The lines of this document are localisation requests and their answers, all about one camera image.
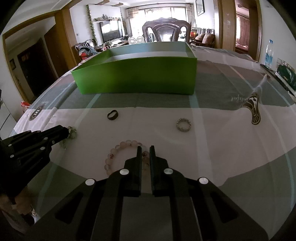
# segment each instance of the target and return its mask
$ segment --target door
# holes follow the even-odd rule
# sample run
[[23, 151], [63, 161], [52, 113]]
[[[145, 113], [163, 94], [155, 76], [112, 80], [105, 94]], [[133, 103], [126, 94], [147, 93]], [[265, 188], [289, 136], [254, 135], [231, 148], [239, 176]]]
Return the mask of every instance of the door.
[[20, 53], [17, 58], [24, 76], [36, 97], [55, 82], [56, 78], [49, 65], [41, 39]]
[[59, 78], [68, 71], [68, 67], [66, 61], [61, 54], [61, 46], [59, 44], [58, 34], [57, 34], [57, 26], [54, 25], [45, 35], [44, 39], [46, 42], [46, 46], [52, 59], [52, 63], [57, 72]]

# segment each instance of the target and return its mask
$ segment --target picture frame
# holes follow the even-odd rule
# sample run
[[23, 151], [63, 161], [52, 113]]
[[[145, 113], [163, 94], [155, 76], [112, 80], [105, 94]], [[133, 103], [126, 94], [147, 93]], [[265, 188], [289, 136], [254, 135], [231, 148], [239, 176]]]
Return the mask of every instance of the picture frame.
[[197, 15], [201, 15], [205, 12], [205, 5], [203, 0], [195, 0], [196, 3], [196, 9], [197, 9]]
[[12, 60], [9, 61], [9, 63], [10, 63], [11, 69], [14, 70], [16, 68], [15, 60], [12, 59]]

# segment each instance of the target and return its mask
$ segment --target water bottle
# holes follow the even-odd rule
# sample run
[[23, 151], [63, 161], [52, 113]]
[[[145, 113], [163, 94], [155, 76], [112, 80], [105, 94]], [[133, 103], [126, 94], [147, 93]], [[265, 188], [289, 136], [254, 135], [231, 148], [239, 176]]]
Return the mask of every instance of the water bottle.
[[267, 48], [266, 48], [266, 56], [265, 56], [265, 62], [264, 62], [264, 65], [267, 67], [267, 68], [271, 68], [271, 64], [272, 64], [272, 58], [274, 56], [274, 47], [273, 47], [273, 41], [270, 39], [269, 40], [269, 44], [267, 45]]

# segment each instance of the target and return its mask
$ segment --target green box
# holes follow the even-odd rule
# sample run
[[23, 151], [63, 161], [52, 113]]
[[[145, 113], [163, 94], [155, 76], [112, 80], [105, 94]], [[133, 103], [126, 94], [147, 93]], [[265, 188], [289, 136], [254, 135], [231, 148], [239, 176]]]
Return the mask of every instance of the green box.
[[82, 94], [192, 95], [197, 59], [185, 42], [126, 45], [97, 54], [72, 71]]

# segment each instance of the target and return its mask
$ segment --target pillow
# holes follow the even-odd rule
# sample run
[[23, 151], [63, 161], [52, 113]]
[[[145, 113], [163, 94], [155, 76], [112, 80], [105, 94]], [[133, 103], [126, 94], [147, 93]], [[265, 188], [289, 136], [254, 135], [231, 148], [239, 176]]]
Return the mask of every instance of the pillow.
[[200, 34], [200, 35], [196, 36], [195, 39], [196, 39], [196, 40], [201, 40], [201, 41], [202, 41], [203, 38], [204, 38], [204, 36], [205, 36], [205, 34]]
[[202, 40], [202, 43], [203, 44], [211, 44], [213, 42], [214, 38], [215, 38], [215, 35], [210, 34], [210, 33], [206, 33], [203, 40]]

